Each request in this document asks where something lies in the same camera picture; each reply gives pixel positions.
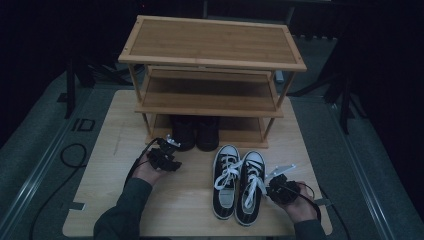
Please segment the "person's left hand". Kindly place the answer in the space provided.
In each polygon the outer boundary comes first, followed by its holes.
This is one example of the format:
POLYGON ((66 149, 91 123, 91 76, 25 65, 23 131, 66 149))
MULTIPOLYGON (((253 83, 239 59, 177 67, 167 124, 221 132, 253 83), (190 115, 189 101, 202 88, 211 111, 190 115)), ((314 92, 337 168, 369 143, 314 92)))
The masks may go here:
POLYGON ((132 178, 138 178, 146 181, 154 186, 160 178, 167 174, 166 171, 154 169, 149 163, 146 156, 143 156, 136 164, 136 169, 132 174, 132 178))

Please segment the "wooden shoe rack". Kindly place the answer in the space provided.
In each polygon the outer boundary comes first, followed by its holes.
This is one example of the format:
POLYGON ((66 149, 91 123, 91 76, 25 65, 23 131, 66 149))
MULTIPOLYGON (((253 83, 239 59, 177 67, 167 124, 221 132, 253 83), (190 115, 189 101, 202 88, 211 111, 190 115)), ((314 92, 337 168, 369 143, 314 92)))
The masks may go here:
POLYGON ((171 115, 217 116, 221 144, 265 148, 286 93, 273 82, 307 67, 285 25, 138 16, 119 56, 134 79, 148 140, 170 133, 171 115))

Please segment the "black white sneaker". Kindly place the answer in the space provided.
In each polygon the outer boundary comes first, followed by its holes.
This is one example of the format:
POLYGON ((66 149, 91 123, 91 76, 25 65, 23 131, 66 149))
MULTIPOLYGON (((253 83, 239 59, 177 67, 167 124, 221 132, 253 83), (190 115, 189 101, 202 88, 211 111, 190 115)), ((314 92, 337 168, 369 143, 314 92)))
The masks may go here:
POLYGON ((226 220, 234 212, 236 183, 240 177, 241 165, 239 151, 233 145, 222 146, 215 156, 212 206, 218 219, 226 220))
POLYGON ((235 217, 242 226, 251 226, 257 219, 262 200, 266 193, 265 162, 257 151, 247 152, 242 159, 239 178, 238 198, 235 217))

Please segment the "metal floor rail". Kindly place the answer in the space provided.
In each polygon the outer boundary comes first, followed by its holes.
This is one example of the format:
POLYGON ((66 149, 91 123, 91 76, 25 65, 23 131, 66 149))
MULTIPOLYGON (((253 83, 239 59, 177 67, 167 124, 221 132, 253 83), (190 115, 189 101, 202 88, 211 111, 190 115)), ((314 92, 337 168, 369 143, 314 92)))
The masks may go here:
POLYGON ((65 119, 63 103, 40 102, 0 149, 0 240, 65 239, 62 226, 84 157, 71 144, 71 128, 85 107, 65 119))
POLYGON ((380 238, 395 240, 389 195, 394 191, 390 184, 397 177, 384 148, 366 119, 349 119, 348 133, 345 133, 339 123, 341 109, 336 104, 327 108, 347 147, 349 163, 380 238))

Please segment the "black metal stand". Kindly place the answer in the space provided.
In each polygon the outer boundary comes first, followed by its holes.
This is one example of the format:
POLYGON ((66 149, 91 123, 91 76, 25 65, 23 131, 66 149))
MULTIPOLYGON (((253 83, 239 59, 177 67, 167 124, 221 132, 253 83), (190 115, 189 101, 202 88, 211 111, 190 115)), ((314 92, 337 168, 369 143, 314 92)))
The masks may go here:
POLYGON ((103 79, 118 85, 130 85, 130 82, 123 78, 129 73, 128 70, 117 70, 115 65, 106 66, 87 56, 70 58, 66 64, 66 92, 58 98, 58 102, 66 104, 65 119, 69 119, 76 108, 75 78, 78 78, 82 85, 92 87, 95 84, 93 73, 98 73, 103 79))
POLYGON ((346 39, 339 39, 318 75, 318 79, 298 91, 288 93, 288 96, 300 97, 328 84, 329 87, 323 99, 326 103, 331 104, 335 104, 338 99, 341 99, 339 124, 343 132, 348 134, 351 91, 357 68, 358 60, 352 44, 346 39))

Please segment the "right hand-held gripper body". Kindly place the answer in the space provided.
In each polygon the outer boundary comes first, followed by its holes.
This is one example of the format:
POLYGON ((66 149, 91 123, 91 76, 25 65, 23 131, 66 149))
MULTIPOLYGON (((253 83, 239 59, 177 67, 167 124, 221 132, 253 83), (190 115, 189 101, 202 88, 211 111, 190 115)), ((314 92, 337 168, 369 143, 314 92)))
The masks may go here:
POLYGON ((300 194, 300 188, 295 181, 289 181, 285 173, 294 169, 295 164, 276 166, 265 176, 268 180, 266 195, 275 203, 286 205, 292 203, 300 194))

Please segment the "person's right hand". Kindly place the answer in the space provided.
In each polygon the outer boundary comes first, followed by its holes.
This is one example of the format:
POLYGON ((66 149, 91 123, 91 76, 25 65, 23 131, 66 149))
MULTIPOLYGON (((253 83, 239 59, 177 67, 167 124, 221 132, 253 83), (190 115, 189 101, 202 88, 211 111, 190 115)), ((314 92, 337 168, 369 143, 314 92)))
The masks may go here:
POLYGON ((288 214, 294 224, 317 220, 317 211, 311 205, 312 197, 307 192, 306 184, 300 181, 297 185, 300 188, 300 196, 290 204, 281 205, 281 208, 288 214))

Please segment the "black shoe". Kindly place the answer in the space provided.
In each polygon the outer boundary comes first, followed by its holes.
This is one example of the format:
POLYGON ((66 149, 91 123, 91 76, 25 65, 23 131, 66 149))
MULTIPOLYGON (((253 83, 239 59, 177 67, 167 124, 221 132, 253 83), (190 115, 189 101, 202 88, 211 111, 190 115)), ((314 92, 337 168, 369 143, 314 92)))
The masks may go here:
POLYGON ((203 116, 197 123, 197 147, 206 152, 215 150, 219 145, 219 118, 203 116))
POLYGON ((189 116, 171 115, 172 137, 180 144, 180 151, 191 150, 195 146, 193 121, 189 116))

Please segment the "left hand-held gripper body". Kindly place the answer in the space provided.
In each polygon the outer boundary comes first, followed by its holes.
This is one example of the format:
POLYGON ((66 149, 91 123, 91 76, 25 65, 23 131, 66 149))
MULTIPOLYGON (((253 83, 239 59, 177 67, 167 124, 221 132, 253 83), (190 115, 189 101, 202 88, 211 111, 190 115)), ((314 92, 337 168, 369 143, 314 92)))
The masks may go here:
POLYGON ((152 148, 147 154, 148 161, 154 169, 161 169, 164 171, 176 171, 182 163, 175 161, 174 152, 180 147, 170 135, 166 138, 155 138, 149 143, 149 146, 157 144, 157 148, 152 148))

